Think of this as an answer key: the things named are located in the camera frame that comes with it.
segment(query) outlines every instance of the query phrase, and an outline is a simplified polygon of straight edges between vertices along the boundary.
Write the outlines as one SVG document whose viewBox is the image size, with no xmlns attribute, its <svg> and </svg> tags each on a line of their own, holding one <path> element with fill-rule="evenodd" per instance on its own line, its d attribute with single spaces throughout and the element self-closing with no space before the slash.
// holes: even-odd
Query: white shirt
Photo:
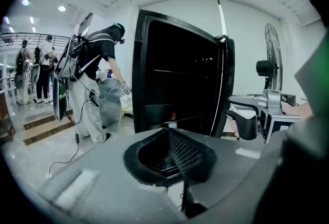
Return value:
<svg viewBox="0 0 329 224">
<path fill-rule="evenodd" d="M 45 55 L 47 55 L 48 53 L 52 52 L 52 45 L 50 42 L 48 41 L 44 41 L 43 44 L 41 45 L 40 48 L 41 51 L 41 64 L 42 65 L 48 65 L 49 66 L 49 59 L 45 59 Z"/>
</svg>

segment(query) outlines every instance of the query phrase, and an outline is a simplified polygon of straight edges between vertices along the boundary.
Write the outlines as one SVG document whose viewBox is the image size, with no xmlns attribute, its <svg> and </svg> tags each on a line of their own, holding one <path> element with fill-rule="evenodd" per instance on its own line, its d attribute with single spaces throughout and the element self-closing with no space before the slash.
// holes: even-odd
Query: stair step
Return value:
<svg viewBox="0 0 329 224">
<path fill-rule="evenodd" d="M 24 132 L 25 135 L 23 142 L 26 145 L 30 145 L 72 126 L 74 126 L 74 124 L 67 117 L 64 117 L 60 122 L 57 120 L 52 120 L 50 122 L 26 130 Z"/>
<path fill-rule="evenodd" d="M 67 111 L 68 115 L 72 115 L 73 111 L 72 110 L 68 110 Z M 40 116 L 38 116 L 37 118 L 35 118 L 32 121 L 29 121 L 28 123 L 24 124 L 24 128 L 25 130 L 29 130 L 31 128 L 34 128 L 36 126 L 51 122 L 56 120 L 55 115 L 46 115 L 45 117 L 40 118 Z"/>
</svg>

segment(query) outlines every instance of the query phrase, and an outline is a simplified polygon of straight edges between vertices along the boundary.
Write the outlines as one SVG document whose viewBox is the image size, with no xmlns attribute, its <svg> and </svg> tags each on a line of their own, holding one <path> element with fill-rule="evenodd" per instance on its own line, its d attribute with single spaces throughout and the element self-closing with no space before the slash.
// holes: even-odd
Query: black pants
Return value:
<svg viewBox="0 0 329 224">
<path fill-rule="evenodd" d="M 40 65 L 39 79 L 36 82 L 36 96 L 38 99 L 42 98 L 42 90 L 44 99 L 48 98 L 48 79 L 49 79 L 49 66 Z"/>
</svg>

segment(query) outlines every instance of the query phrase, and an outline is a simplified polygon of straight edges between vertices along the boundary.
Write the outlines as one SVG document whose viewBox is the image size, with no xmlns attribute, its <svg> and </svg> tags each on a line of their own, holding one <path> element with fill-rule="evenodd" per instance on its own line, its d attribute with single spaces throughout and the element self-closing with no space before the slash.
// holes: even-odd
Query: backpack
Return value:
<svg viewBox="0 0 329 224">
<path fill-rule="evenodd" d="M 23 72 L 24 71 L 24 53 L 25 50 L 23 50 L 23 52 L 20 52 L 17 57 L 16 57 L 16 72 Z"/>
<path fill-rule="evenodd" d="M 34 49 L 34 59 L 33 59 L 34 64 L 39 64 L 40 63 L 40 56 L 41 56 L 41 51 L 40 51 L 40 48 L 37 46 Z"/>
<path fill-rule="evenodd" d="M 100 55 L 94 57 L 89 62 L 88 59 L 88 44 L 96 41 L 112 41 L 112 37 L 107 33 L 93 33 L 88 36 L 88 39 L 73 34 L 68 41 L 62 56 L 55 68 L 54 75 L 57 79 L 72 80 L 79 79 L 83 71 Z M 84 54 L 84 62 L 79 61 L 81 53 Z"/>
</svg>

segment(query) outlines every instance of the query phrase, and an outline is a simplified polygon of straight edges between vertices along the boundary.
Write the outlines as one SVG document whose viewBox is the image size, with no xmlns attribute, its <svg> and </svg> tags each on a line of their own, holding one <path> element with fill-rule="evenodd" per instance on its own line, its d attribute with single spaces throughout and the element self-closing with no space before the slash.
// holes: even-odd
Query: metal frame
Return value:
<svg viewBox="0 0 329 224">
<path fill-rule="evenodd" d="M 224 115 L 225 108 L 229 108 L 229 102 L 226 100 L 233 92 L 234 84 L 234 42 L 233 40 L 226 39 L 224 43 L 221 43 L 212 35 L 205 31 L 196 28 L 195 26 L 188 24 L 184 21 L 178 20 L 174 17 L 151 12 L 147 10 L 140 10 L 136 25 L 135 33 L 135 47 L 133 55 L 133 73 L 132 73 L 132 86 L 134 88 L 133 94 L 133 110 L 134 110 L 134 123 L 135 132 L 143 132 L 145 128 L 145 60 L 147 53 L 147 38 L 148 29 L 151 21 L 161 21 L 185 30 L 189 30 L 197 35 L 202 36 L 209 41 L 215 43 L 219 49 L 223 50 L 223 62 L 218 61 L 218 64 L 222 65 L 222 72 L 218 72 L 217 77 L 217 91 L 214 101 L 214 105 L 217 105 L 217 109 L 212 113 L 214 122 L 212 126 L 208 128 L 208 132 L 211 136 L 220 137 L 224 129 L 226 122 L 226 116 Z"/>
<path fill-rule="evenodd" d="M 48 36 L 48 34 L 41 33 L 29 33 L 29 32 L 15 32 L 15 33 L 2 33 L 0 35 L 0 48 L 5 46 L 21 46 L 22 40 L 28 40 L 28 45 L 39 46 Z M 52 35 L 53 40 L 51 45 L 54 47 L 65 48 L 69 37 Z"/>
</svg>

